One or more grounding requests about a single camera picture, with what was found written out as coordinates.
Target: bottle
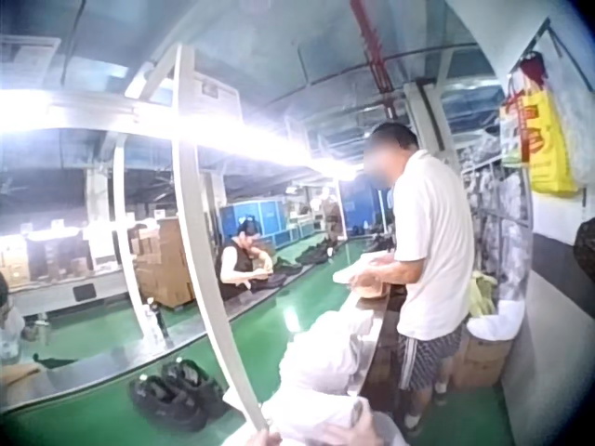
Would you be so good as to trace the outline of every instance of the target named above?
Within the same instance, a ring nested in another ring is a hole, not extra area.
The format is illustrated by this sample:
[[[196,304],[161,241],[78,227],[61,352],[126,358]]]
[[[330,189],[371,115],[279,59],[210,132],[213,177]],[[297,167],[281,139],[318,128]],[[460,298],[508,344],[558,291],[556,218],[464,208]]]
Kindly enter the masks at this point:
[[[167,332],[167,326],[165,325],[164,315],[161,312],[161,309],[159,308],[159,304],[157,304],[157,302],[155,302],[152,297],[149,300],[147,300],[147,302],[149,302],[149,308],[151,309],[151,312],[155,315],[155,319],[157,320],[157,326],[159,327],[159,330],[161,331],[163,337],[167,339],[169,337],[169,333]]]
[[[151,329],[151,334],[153,341],[156,344],[160,344],[164,340],[163,333],[161,332],[161,328],[159,327],[159,321],[157,320],[157,315],[152,311],[151,306],[153,305],[154,299],[149,297],[147,299],[147,303],[143,305],[145,310],[145,317],[147,318],[147,325]]]
[[[49,324],[49,320],[47,319],[47,314],[41,313],[35,321],[35,329],[37,330],[38,337],[37,339],[39,342],[46,346],[49,344],[49,335],[51,332],[51,325]]]

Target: green conveyor belt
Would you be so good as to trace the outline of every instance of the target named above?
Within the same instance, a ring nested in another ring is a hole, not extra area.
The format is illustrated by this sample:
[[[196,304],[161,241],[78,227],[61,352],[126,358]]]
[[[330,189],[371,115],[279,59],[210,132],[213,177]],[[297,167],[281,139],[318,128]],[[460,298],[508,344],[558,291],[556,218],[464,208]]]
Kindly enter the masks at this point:
[[[348,292],[343,285],[332,282],[333,272],[348,266],[348,254],[351,261],[359,257],[363,247],[362,241],[343,246],[333,263],[316,267],[232,324],[237,347],[259,400],[266,400],[279,386],[278,365],[291,335],[285,325],[285,314],[297,316],[301,328],[307,330],[322,313],[338,309]],[[224,381],[207,339],[185,348],[180,355],[197,361]],[[158,366],[155,364],[142,372],[155,373]],[[8,431],[20,444],[215,446],[243,423],[243,417],[231,411],[198,433],[171,434],[160,430],[135,412],[126,395],[130,377],[10,414],[5,420]]]

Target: black hair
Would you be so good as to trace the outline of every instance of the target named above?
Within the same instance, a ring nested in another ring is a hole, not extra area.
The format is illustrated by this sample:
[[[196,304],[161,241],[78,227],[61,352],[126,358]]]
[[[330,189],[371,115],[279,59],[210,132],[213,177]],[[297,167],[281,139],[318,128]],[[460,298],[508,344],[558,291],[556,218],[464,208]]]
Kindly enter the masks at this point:
[[[369,137],[368,148],[374,148],[379,142],[396,142],[403,149],[419,147],[417,135],[403,124],[387,121],[377,126]]]
[[[0,272],[0,307],[3,307],[8,302],[8,283]]]
[[[238,235],[242,232],[248,237],[261,234],[260,223],[258,223],[253,216],[246,216],[244,221],[238,226]]]

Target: white pipe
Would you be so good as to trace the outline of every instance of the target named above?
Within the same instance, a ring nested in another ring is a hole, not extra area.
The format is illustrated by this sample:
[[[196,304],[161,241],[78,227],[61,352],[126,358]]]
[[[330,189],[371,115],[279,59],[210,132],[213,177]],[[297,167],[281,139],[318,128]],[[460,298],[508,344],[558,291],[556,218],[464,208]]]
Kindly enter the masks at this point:
[[[192,114],[193,75],[194,48],[179,45],[174,70],[173,107],[181,119]],[[179,131],[172,138],[172,168],[184,254],[209,341],[230,390],[241,403],[246,421],[257,430],[263,429],[267,427],[267,422],[258,407],[258,400],[233,340],[218,288],[215,265],[209,255],[210,244],[203,202],[196,200],[201,191],[198,149],[195,143],[185,139]]]
[[[384,201],[382,200],[382,191],[378,191],[378,199],[380,200],[380,214],[382,215],[382,228],[384,233],[389,233],[389,227],[387,226],[387,216],[384,211]]]
[[[343,199],[341,198],[341,188],[338,184],[338,179],[335,180],[335,187],[337,188],[338,208],[341,211],[341,218],[343,220],[343,240],[347,240],[347,221],[345,221],[345,212],[343,212]]]
[[[134,271],[132,255],[130,254],[130,247],[128,245],[126,196],[124,189],[124,145],[126,143],[126,138],[126,134],[120,134],[113,151],[113,212],[115,215],[115,230],[118,236],[118,248],[120,250],[120,258],[122,259],[122,270],[124,272],[126,287],[128,288],[128,295],[130,295],[130,302],[132,303],[132,308],[139,321],[142,335],[143,337],[147,337],[152,335],[151,329],[149,328],[147,317],[142,306],[137,274]]]

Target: white shirt sleeve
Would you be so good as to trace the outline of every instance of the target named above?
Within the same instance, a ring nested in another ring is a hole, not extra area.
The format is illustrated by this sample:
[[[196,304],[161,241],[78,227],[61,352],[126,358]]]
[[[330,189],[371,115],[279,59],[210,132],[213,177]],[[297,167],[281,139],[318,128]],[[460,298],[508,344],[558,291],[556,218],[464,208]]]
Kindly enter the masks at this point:
[[[395,260],[413,262],[428,257],[431,239],[430,200],[418,185],[395,188]]]
[[[222,282],[225,282],[226,279],[234,276],[233,272],[235,271],[235,265],[237,263],[237,250],[232,246],[228,246],[221,254],[221,271],[219,272],[219,277]]]

